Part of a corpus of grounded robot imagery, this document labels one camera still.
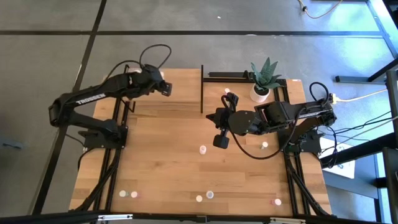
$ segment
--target concrete floor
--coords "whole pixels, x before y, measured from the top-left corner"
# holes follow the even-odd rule
[[[313,14],[335,2],[304,1]],[[0,1],[0,29],[90,30],[100,0]],[[365,3],[344,2],[333,14],[311,20],[297,1],[113,0],[106,6],[100,30],[377,30]],[[0,150],[0,216],[25,215],[42,174],[56,129],[47,108],[73,86],[88,38],[79,36],[0,36],[0,136],[25,145]],[[165,43],[173,54],[164,67],[199,68],[205,73],[249,70],[266,57],[278,60],[276,72],[302,79],[307,100],[311,82],[324,83],[340,98],[354,98],[382,85],[337,84],[335,75],[369,76],[393,60],[383,39],[363,37],[260,36],[99,36],[82,88],[95,85],[114,64],[138,59],[151,44]],[[158,64],[163,49],[152,50],[145,63]],[[322,96],[317,88],[315,94]],[[94,105],[79,108],[92,114]],[[334,106],[335,129],[356,126],[389,111],[387,93]],[[384,126],[361,138],[392,131]],[[69,134],[77,136],[76,128]],[[350,141],[352,145],[359,141]],[[67,139],[58,162],[44,212],[64,212],[72,195],[81,146]],[[373,200],[328,188],[333,213],[339,217],[375,220]]]

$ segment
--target wooden tabletop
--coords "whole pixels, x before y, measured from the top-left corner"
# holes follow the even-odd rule
[[[205,118],[222,107],[224,89],[239,96],[238,110],[254,110],[257,103],[250,100],[250,83],[204,83],[203,114],[200,113],[201,70],[163,69],[165,79],[173,84],[172,95],[154,93],[137,99],[135,111],[129,113],[129,134],[123,150],[113,195],[112,212],[168,213],[204,215],[278,215],[291,216],[289,188],[284,158],[279,154],[271,159],[256,161],[243,154],[232,136],[229,147],[212,145],[220,132]],[[287,80],[291,104],[305,102],[300,80]],[[274,101],[273,93],[267,102]],[[112,117],[115,99],[99,100],[94,117]],[[255,156],[267,156],[279,145],[277,134],[238,137],[239,142]],[[265,150],[262,142],[268,142]],[[205,155],[199,147],[205,145]],[[104,150],[87,154],[82,162],[70,208],[76,208],[93,190],[100,175]],[[317,158],[302,154],[305,183],[324,210],[331,212]],[[137,198],[120,197],[119,192],[136,191]],[[206,192],[214,192],[213,199]],[[197,195],[203,201],[196,201]],[[303,213],[300,191],[296,186],[297,205]],[[271,200],[281,199],[275,206]]]

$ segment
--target pink object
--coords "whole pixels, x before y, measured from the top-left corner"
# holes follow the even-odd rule
[[[206,154],[206,146],[200,146],[200,147],[199,147],[199,153],[200,153],[201,155]]]
[[[282,205],[282,201],[279,198],[277,198],[275,200],[271,200],[271,205],[280,206],[280,205]]]
[[[137,193],[137,192],[131,192],[131,197],[132,197],[132,198],[138,197],[138,193]]]

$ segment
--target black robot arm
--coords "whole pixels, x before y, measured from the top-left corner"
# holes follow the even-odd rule
[[[49,107],[50,124],[55,127],[74,125],[88,128],[87,131],[79,132],[86,139],[85,147],[120,148],[126,141],[125,128],[118,126],[115,120],[94,119],[76,113],[74,109],[107,97],[133,99],[155,90],[170,96],[172,84],[165,82],[158,68],[144,65],[141,73],[115,75],[100,85],[62,94]]]
[[[291,105],[287,102],[272,102],[256,106],[254,108],[255,111],[236,111],[238,100],[239,98],[235,94],[228,93],[221,97],[224,108],[217,108],[216,113],[206,116],[216,124],[216,128],[221,130],[221,134],[215,136],[213,145],[226,149],[229,142],[226,134],[228,131],[231,131],[239,148],[253,159],[268,159],[284,150],[287,171],[293,177],[315,213],[317,215],[329,215],[312,197],[293,168],[290,157],[286,152],[296,152],[297,149],[302,152],[301,146],[306,142],[309,144],[305,144],[305,146],[312,146],[314,142],[318,144],[315,145],[315,149],[309,147],[307,150],[308,152],[314,150],[316,152],[320,151],[319,135],[313,129],[322,125],[330,126],[336,121],[336,116],[330,102],[328,100],[320,100],[297,105]],[[306,120],[297,126],[297,121],[303,118],[306,118]],[[240,136],[246,134],[262,135],[276,131],[278,131],[278,137],[282,138],[280,142],[284,142],[284,144],[280,146],[278,151],[266,157],[255,157],[250,155],[241,147],[235,137],[235,134]]]
[[[217,108],[216,113],[206,117],[216,124],[221,134],[215,137],[213,145],[226,149],[229,139],[226,133],[245,136],[246,134],[263,135],[276,131],[288,131],[296,119],[306,120],[295,127],[290,143],[299,143],[310,130],[318,126],[331,126],[336,116],[329,102],[322,100],[291,105],[287,102],[272,102],[254,107],[254,111],[236,111],[239,98],[228,93],[221,97],[224,108]]]

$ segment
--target metal stand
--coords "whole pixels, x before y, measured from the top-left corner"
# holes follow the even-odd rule
[[[370,77],[348,77],[348,76],[336,76],[336,82],[340,83],[367,83],[367,84],[385,84],[386,77],[385,73],[398,65],[398,58],[394,59],[391,63],[380,69],[374,75]]]
[[[389,70],[387,71],[387,89],[388,95],[390,99],[390,107],[392,117],[395,118],[398,116],[398,78],[397,71]],[[389,205],[391,211],[391,220],[393,224],[398,224],[398,120],[393,121],[394,132],[387,134],[385,136],[381,136],[379,138],[373,139],[372,141],[368,141],[366,143],[362,143],[358,146],[351,147],[344,151],[340,151],[337,153],[336,165],[342,164],[345,162],[353,161],[356,159],[360,159],[362,157],[370,156],[372,154],[376,154],[379,152],[383,153],[384,159],[384,168],[386,171],[386,177],[384,178],[375,178],[373,180],[368,180],[371,182],[371,185],[374,187],[386,188],[388,189],[389,194]],[[326,163],[333,156],[326,156],[321,159],[321,163]],[[345,183],[345,185],[353,185],[354,180],[349,180],[349,183]],[[380,210],[380,196],[376,196],[375,198],[375,209]],[[381,213],[376,212],[377,219],[381,219]]]

